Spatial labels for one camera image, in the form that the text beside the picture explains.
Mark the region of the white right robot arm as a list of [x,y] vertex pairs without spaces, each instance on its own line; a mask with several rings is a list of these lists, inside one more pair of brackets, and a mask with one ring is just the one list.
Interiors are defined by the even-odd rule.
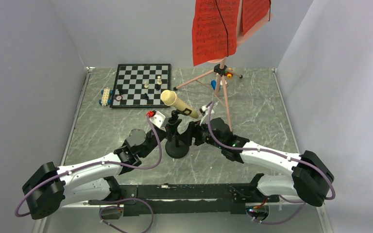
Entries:
[[284,195],[298,197],[309,205],[320,207],[325,200],[335,197],[334,176],[312,151],[299,154],[267,148],[234,134],[221,118],[212,119],[209,124],[192,121],[179,137],[188,146],[212,145],[230,161],[277,171],[278,176],[259,175],[255,178],[254,185],[248,189],[253,201]]

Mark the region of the gold microphone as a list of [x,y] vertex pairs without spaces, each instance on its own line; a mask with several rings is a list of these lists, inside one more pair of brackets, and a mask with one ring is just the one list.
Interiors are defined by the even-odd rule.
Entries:
[[198,112],[189,104],[181,100],[174,91],[164,90],[160,94],[160,99],[166,106],[174,107],[191,118],[198,118]]

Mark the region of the black microphone stand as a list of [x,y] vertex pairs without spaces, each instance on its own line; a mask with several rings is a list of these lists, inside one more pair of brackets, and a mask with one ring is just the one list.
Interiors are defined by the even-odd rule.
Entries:
[[167,139],[165,151],[173,159],[181,159],[189,152],[189,146],[181,140],[181,135],[178,133],[178,126],[182,121],[178,117],[180,113],[178,110],[172,110],[171,117],[165,125]]

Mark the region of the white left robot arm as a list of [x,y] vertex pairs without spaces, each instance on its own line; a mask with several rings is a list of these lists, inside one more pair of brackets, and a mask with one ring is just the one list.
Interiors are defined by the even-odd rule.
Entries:
[[162,151],[161,142],[168,135],[167,127],[151,126],[149,132],[133,129],[124,144],[98,159],[69,165],[44,163],[22,186],[29,211],[26,216],[38,220],[60,207],[86,200],[103,200],[113,204],[119,200],[120,188],[116,176],[134,169],[148,170],[159,165],[141,166],[141,158],[155,148]]

